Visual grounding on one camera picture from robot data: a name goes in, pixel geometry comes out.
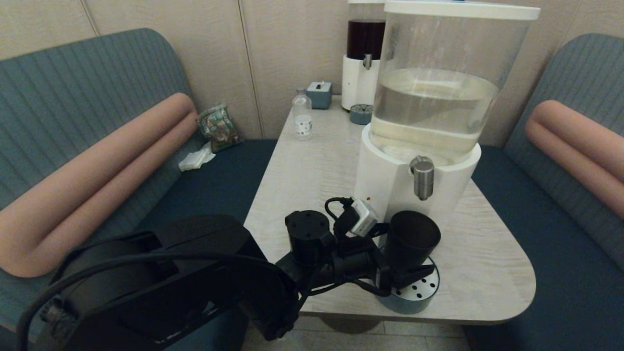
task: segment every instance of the metal spigot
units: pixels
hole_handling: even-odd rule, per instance
[[[373,54],[364,54],[364,62],[362,62],[366,70],[370,70],[373,65]]]
[[[433,194],[433,161],[426,156],[416,156],[409,163],[409,169],[414,174],[414,194],[422,201]]]

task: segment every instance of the white napkin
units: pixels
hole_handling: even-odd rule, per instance
[[[199,169],[202,164],[212,160],[215,158],[215,154],[212,153],[212,149],[210,148],[210,142],[207,142],[202,146],[199,151],[191,152],[184,160],[179,163],[180,171],[190,171],[191,169]]]

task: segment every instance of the small container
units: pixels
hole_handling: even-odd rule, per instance
[[[331,83],[312,82],[306,89],[306,94],[312,100],[312,108],[327,110],[331,105]]]
[[[306,95],[305,88],[297,88],[297,96],[293,99],[293,120],[297,137],[309,139],[312,136],[312,100]]]
[[[349,112],[349,120],[352,123],[365,126],[371,122],[371,116],[373,115],[373,105],[358,104],[351,106]]]

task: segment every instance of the water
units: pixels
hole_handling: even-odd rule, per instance
[[[397,69],[379,83],[373,144],[404,162],[428,156],[436,166],[467,158],[498,93],[485,79],[442,69]]]

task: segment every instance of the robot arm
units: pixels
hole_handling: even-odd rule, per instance
[[[352,200],[342,202],[334,234],[320,212],[286,217],[291,251],[276,264],[223,215],[76,249],[22,315],[17,349],[26,349],[30,322],[46,303],[38,350],[162,350],[235,306],[273,340],[293,328],[308,296],[347,282],[389,295],[406,275],[414,281],[432,272],[433,266],[409,274],[388,266],[372,239],[387,225],[366,224],[365,236],[347,237],[347,228],[363,222]]]

